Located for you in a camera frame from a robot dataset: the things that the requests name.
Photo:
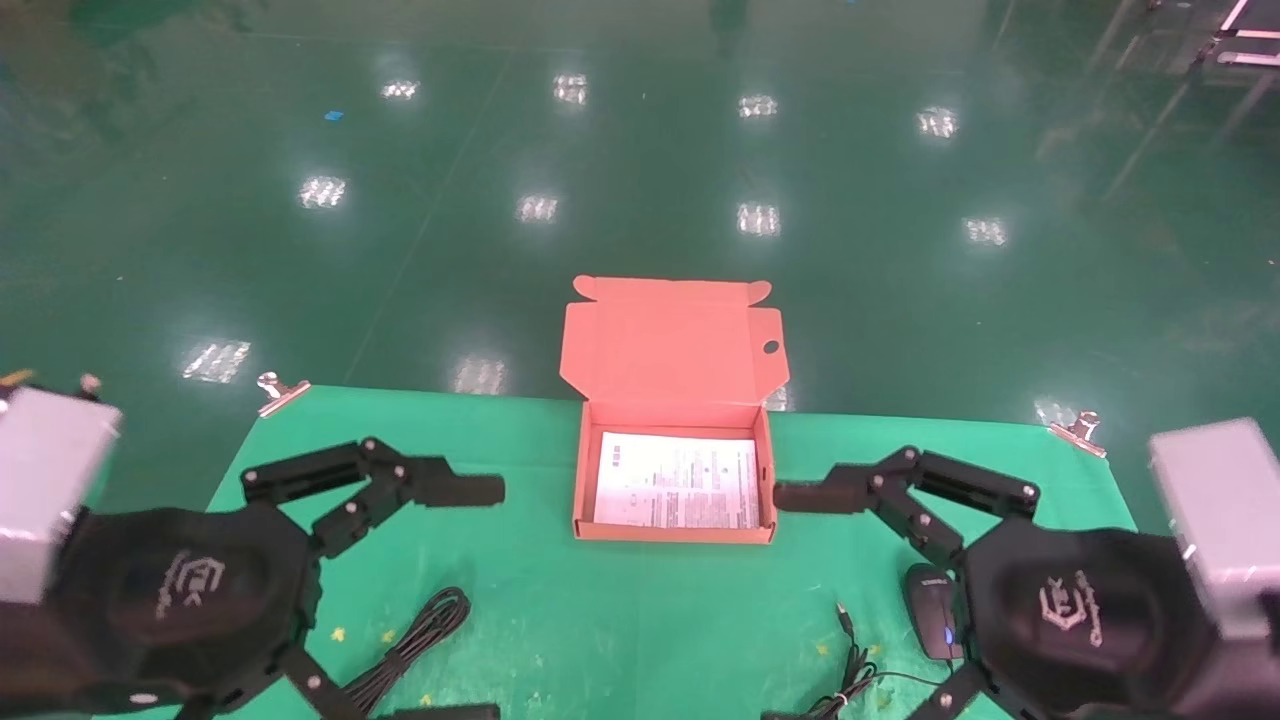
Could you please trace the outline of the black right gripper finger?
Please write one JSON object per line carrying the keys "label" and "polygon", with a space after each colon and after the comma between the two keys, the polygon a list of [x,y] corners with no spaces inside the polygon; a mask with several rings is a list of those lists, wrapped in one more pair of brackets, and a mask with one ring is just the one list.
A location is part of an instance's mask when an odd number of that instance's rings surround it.
{"label": "black right gripper finger", "polygon": [[993,673],[982,664],[964,664],[942,682],[929,682],[905,673],[882,673],[874,664],[851,665],[845,670],[840,688],[818,700],[808,711],[764,711],[760,719],[837,719],[852,700],[887,676],[933,687],[931,696],[908,719],[957,719],[974,698],[989,694],[993,687]]}
{"label": "black right gripper finger", "polygon": [[938,568],[959,568],[964,539],[913,496],[925,495],[993,518],[1032,520],[1041,488],[1030,482],[942,454],[902,447],[873,464],[836,464],[818,482],[774,486],[774,507],[783,512],[872,512],[922,557]]}

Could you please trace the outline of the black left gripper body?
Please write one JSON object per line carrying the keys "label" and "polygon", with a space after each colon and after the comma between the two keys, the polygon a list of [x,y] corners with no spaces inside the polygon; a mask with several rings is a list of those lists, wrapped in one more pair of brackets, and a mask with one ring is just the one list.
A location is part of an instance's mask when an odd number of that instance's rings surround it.
{"label": "black left gripper body", "polygon": [[317,574],[311,536],[270,505],[90,514],[44,597],[3,603],[3,712],[236,710],[303,644]]}

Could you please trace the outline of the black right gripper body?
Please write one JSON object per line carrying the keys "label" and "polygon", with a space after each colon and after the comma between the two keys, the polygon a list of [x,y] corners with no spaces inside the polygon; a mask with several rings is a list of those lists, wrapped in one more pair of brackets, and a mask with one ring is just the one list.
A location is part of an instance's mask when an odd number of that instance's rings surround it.
{"label": "black right gripper body", "polygon": [[1221,639],[1176,541],[996,527],[963,555],[966,661],[1023,719],[1203,719]]}

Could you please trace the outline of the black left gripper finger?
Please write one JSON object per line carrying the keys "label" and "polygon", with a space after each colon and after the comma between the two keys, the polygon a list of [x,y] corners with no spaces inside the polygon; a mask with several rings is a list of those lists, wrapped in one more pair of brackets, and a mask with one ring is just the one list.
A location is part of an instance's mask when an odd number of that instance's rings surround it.
{"label": "black left gripper finger", "polygon": [[[320,719],[369,719],[305,650],[284,652],[282,670]],[[500,708],[492,703],[407,708],[379,719],[500,719]]]}
{"label": "black left gripper finger", "polygon": [[367,437],[243,471],[247,503],[283,503],[347,486],[358,489],[311,525],[314,555],[335,559],[408,503],[492,507],[506,501],[499,475],[456,473],[443,456],[408,456]]}

